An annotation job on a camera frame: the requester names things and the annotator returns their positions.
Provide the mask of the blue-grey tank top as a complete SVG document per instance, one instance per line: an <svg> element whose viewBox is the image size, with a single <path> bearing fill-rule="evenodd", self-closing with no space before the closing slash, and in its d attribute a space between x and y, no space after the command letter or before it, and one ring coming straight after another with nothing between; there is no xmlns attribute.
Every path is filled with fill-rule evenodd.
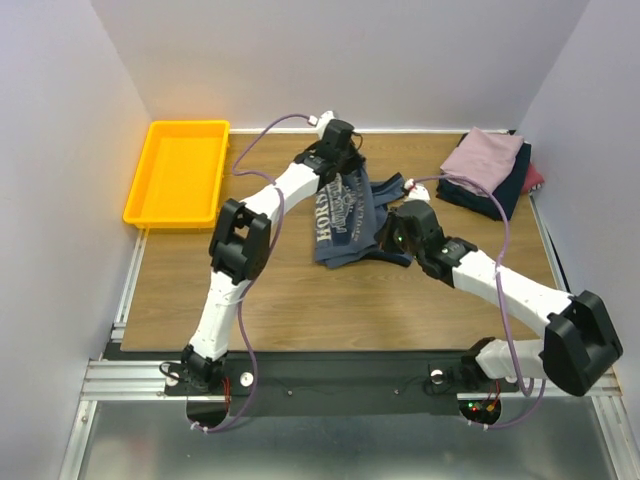
<svg viewBox="0 0 640 480"><path fill-rule="evenodd" d="M388 206L404 197L405 180L396 173L372 182L365 168L338 175L315 197L314 261L336 269L361 260L377 260L407 268L412 258L386 253L376 241Z"/></svg>

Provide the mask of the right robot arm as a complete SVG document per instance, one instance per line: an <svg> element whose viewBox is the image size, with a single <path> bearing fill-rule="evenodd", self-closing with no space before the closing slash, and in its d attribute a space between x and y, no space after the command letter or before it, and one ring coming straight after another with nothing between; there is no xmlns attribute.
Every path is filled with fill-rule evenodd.
<svg viewBox="0 0 640 480"><path fill-rule="evenodd" d="M428 277L496 305L504 319L515 317L537 334L516 341L507 332L470 348L460 378L472 390L498 379L539 379L583 396L623 354L598 295L556 290L500 265L476 245L445 235L423 200L391 209L377 239L383 251L412 256Z"/></svg>

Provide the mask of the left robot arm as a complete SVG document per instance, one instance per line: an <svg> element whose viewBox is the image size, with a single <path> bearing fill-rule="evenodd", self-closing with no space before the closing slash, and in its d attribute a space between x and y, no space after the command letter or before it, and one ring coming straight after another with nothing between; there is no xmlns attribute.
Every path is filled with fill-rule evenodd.
<svg viewBox="0 0 640 480"><path fill-rule="evenodd" d="M180 360L186 380L199 393L213 393L223 384L232 323L247 289L268 262L271 242L286 213L364 162L350 123L331 111L308 121L318 140L297 154L277 178L267 177L259 192L241 201L229 199L219 212L209 246L209 291Z"/></svg>

